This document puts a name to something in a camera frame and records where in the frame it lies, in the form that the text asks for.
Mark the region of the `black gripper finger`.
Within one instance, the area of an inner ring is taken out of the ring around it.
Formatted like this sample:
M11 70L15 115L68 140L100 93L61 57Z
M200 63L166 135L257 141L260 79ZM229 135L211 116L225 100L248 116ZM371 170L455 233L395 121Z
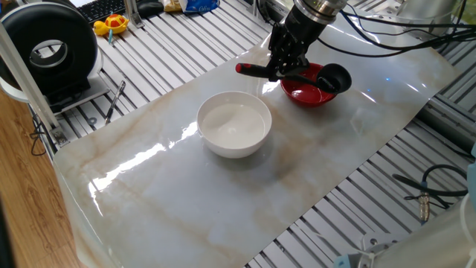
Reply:
M284 39L280 44L280 73L287 76L305 70L309 66L306 52L304 41Z
M286 72L287 62L287 30L283 23L275 23L271 32L268 49L271 54L267 69L269 71L269 81L277 81L284 76Z

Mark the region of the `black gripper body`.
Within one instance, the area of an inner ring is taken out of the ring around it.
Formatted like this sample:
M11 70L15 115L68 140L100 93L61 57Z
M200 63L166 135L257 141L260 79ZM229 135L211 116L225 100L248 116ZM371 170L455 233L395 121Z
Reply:
M296 6L287 15L284 25L296 41L309 47L324 30L324 24L317 23L305 16Z

